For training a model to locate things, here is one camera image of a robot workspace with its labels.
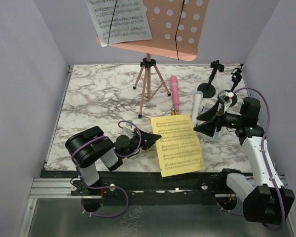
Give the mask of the pink tripod music stand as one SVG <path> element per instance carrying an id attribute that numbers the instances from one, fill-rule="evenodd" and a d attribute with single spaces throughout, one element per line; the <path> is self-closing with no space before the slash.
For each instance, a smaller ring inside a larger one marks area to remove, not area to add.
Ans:
<path id="1" fill-rule="evenodd" d="M 152 55 L 183 61 L 196 58 L 209 1 L 143 0 L 143 3 L 152 39 L 109 45 L 146 54 L 137 77 L 143 80 L 141 102 L 154 96 L 150 90 L 151 68 L 160 72 Z"/>

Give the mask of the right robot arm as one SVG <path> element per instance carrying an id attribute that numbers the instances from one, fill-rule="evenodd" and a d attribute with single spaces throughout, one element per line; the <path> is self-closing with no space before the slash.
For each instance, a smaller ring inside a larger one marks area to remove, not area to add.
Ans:
<path id="1" fill-rule="evenodd" d="M 281 225 L 295 200 L 292 190 L 286 189 L 278 177 L 268 153 L 264 129 L 257 124 L 260 101 L 252 97 L 243 99 L 239 114 L 224 111 L 224 105 L 217 101 L 205 113 L 199 115 L 201 121 L 194 130 L 213 137 L 222 127 L 234 128 L 235 134 L 249 159 L 254 184 L 252 185 L 238 170 L 224 169 L 223 178 L 217 181 L 220 192 L 231 190 L 243 203 L 243 215 L 249 222 L 267 226 Z"/>

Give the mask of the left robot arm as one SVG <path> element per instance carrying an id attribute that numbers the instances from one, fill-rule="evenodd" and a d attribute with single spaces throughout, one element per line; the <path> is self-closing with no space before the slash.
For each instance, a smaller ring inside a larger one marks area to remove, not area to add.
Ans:
<path id="1" fill-rule="evenodd" d="M 119 128 L 124 135 L 117 137 L 113 142 L 104 135 L 99 126 L 71 136 L 65 147 L 69 152 L 78 174 L 82 177 L 82 188 L 94 195 L 99 191 L 100 176 L 95 162 L 100 160 L 109 171 L 114 171 L 123 165 L 123 159 L 137 155 L 140 150 L 146 151 L 161 135 L 144 132 L 130 121 L 120 121 Z"/>

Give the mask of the black microphone stand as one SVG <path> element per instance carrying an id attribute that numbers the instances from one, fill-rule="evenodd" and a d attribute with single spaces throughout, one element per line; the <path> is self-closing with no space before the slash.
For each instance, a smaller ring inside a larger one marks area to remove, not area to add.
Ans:
<path id="1" fill-rule="evenodd" d="M 212 68 L 212 72 L 209 76 L 209 81 L 207 83 L 202 83 L 198 86 L 197 90 L 203 93 L 204 98 L 212 98 L 215 93 L 216 89 L 212 85 L 212 81 L 214 80 L 217 71 L 224 72 L 224 65 L 220 63 L 219 60 L 213 61 L 210 64 L 210 68 Z"/>
<path id="2" fill-rule="evenodd" d="M 237 85 L 239 84 L 239 82 L 242 79 L 242 70 L 240 68 L 235 68 L 232 72 L 231 72 L 231 81 L 233 82 L 232 88 L 230 90 L 225 90 L 226 92 L 234 92 L 235 88 L 237 87 Z M 231 98 L 231 104 L 230 107 L 234 106 L 237 103 L 237 96 L 234 95 Z"/>

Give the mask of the white microphone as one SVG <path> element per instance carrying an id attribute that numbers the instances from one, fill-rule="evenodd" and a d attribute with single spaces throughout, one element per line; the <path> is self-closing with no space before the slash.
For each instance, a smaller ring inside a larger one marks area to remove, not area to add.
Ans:
<path id="1" fill-rule="evenodd" d="M 200 105 L 203 99 L 203 92 L 197 91 L 193 97 L 193 108 L 191 113 L 191 120 L 193 122 L 193 126 L 197 125 L 197 117 L 199 115 Z"/>

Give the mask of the yellow sheet music page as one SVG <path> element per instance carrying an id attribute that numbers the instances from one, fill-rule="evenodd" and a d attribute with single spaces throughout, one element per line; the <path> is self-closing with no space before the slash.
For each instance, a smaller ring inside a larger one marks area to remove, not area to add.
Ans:
<path id="1" fill-rule="evenodd" d="M 153 117 L 153 133 L 161 135 L 156 150 L 162 177 L 204 171 L 203 149 L 190 115 Z"/>

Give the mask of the pink microphone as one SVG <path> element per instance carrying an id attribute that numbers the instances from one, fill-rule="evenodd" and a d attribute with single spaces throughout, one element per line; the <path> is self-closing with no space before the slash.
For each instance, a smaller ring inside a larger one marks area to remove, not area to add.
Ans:
<path id="1" fill-rule="evenodd" d="M 178 111 L 180 102 L 179 102 L 179 93 L 178 93 L 178 79 L 176 76 L 170 77 L 170 85 L 172 90 L 172 101 L 173 101 L 174 109 Z"/>

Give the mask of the white sheet music page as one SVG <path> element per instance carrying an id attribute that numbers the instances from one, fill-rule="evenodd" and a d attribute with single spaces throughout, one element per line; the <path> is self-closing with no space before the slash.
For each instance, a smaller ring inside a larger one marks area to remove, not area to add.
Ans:
<path id="1" fill-rule="evenodd" d="M 87 0 L 85 3 L 102 47 L 152 39 L 142 0 Z"/>

